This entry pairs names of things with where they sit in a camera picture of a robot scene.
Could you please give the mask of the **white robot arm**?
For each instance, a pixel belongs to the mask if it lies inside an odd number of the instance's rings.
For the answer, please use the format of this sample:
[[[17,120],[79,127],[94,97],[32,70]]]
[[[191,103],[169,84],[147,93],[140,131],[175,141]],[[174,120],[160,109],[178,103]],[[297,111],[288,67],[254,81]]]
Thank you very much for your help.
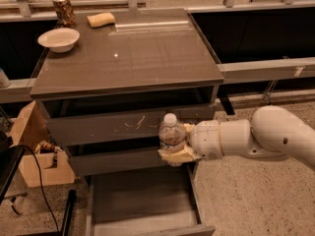
[[[158,151],[171,165],[239,154],[247,158],[289,155],[315,167],[315,130],[278,106],[257,109],[250,121],[202,121],[185,129],[186,138],[179,146],[162,146]]]

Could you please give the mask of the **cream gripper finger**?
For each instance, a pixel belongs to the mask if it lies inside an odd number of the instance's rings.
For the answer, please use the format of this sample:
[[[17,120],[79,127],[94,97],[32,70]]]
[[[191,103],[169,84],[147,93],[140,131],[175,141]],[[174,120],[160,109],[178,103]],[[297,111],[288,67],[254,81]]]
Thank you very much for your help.
[[[188,123],[184,123],[184,127],[187,133],[187,137],[191,138],[193,135],[193,131],[195,130],[195,125],[194,124],[188,124]]]
[[[164,149],[159,149],[157,152],[162,160],[172,166],[180,166],[183,163],[193,162],[201,159],[201,156],[189,146],[184,146],[182,150],[177,152],[169,152]]]

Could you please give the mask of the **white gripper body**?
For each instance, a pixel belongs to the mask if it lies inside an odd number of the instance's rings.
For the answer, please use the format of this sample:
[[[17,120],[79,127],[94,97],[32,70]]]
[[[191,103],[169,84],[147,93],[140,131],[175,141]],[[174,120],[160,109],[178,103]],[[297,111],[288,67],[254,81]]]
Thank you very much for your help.
[[[202,121],[190,132],[189,144],[203,159],[221,159],[220,124],[217,120]]]

